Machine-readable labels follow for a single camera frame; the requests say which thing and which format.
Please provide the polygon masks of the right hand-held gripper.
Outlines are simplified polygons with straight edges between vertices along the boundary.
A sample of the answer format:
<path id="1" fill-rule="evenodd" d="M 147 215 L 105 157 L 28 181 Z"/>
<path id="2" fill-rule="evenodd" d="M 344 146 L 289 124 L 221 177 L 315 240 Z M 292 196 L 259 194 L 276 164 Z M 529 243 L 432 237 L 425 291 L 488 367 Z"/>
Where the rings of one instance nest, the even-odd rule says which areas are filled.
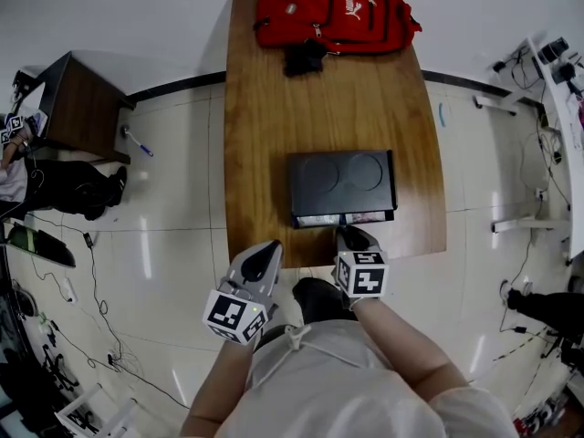
<path id="1" fill-rule="evenodd" d="M 379 298 L 385 293 L 389 259 L 375 237 L 353 226 L 335 231 L 337 256 L 334 278 L 348 298 Z"/>

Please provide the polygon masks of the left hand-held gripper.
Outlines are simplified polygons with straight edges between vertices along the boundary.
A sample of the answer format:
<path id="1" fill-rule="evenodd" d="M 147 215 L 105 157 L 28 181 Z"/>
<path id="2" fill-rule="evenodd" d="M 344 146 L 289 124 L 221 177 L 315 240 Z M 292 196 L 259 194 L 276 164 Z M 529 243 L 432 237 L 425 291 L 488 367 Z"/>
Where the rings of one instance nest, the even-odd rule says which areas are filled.
<path id="1" fill-rule="evenodd" d="M 253 245 L 238 254 L 219 287 L 210 292 L 202 322 L 216 336 L 247 345 L 276 310 L 272 297 L 282 266 L 277 240 Z"/>

